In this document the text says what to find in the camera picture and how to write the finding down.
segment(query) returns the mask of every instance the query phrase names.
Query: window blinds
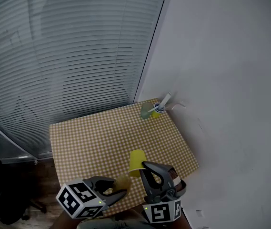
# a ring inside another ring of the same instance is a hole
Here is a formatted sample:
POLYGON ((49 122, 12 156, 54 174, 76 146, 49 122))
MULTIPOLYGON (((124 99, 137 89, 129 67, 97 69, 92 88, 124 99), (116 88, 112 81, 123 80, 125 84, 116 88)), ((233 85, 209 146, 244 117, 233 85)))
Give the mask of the window blinds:
POLYGON ((163 0, 0 0, 0 129, 33 153, 49 125, 133 103, 163 0))

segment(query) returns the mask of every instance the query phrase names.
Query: chair leg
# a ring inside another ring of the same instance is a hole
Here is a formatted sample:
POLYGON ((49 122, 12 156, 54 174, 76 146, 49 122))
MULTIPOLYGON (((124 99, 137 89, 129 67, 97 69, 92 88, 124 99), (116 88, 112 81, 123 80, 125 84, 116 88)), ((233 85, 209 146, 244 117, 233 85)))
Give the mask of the chair leg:
POLYGON ((37 205, 37 202, 33 203, 32 201, 30 201, 30 206, 33 206, 34 208, 40 210, 44 214, 46 213, 46 207, 45 207, 45 205, 40 204, 40 206, 39 206, 39 205, 37 205))

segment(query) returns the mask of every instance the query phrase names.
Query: wooden floor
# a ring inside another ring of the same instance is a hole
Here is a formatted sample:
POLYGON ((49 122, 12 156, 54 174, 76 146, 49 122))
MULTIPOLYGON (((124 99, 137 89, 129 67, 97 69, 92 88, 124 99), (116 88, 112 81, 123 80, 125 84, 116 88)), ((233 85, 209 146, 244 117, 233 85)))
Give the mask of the wooden floor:
POLYGON ((11 225, 4 225, 0 222, 0 229, 46 229, 62 212, 56 201, 56 195, 60 190, 54 161, 52 159, 40 161, 37 165, 34 162, 5 165, 5 168, 19 174, 20 177, 30 178, 34 186, 32 198, 46 206, 47 213, 43 214, 33 207, 29 207, 27 214, 29 220, 19 220, 11 225))

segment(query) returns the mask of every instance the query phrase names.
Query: yellow cup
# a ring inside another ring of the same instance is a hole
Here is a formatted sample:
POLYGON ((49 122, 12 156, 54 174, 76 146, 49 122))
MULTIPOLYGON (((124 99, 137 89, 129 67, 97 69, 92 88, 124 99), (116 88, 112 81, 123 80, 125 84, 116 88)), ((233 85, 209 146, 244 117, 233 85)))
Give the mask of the yellow cup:
POLYGON ((162 113, 164 113, 164 111, 165 111, 165 108, 164 108, 162 111, 159 111, 159 110, 155 109, 155 110, 153 110, 151 116, 152 116, 153 118, 158 118, 162 113))
POLYGON ((133 150, 130 154, 129 176, 140 177, 140 170, 145 169, 141 164, 143 161, 147 161, 145 152, 140 149, 133 150))

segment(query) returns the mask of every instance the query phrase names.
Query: table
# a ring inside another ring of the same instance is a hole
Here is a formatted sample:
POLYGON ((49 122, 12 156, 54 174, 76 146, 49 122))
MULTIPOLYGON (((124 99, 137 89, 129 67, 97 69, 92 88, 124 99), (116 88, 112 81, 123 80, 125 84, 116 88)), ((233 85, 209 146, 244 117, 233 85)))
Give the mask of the table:
MULTIPOLYGON (((148 161, 174 166, 181 178, 199 167, 169 115, 165 112, 159 118, 143 120, 140 116, 142 103, 50 126, 50 141, 61 186, 76 178, 117 178, 126 174, 130 152, 134 149, 144 150, 148 161)), ((132 177, 131 181, 129 194, 106 210, 105 216, 144 202, 146 193, 141 178, 132 177)))

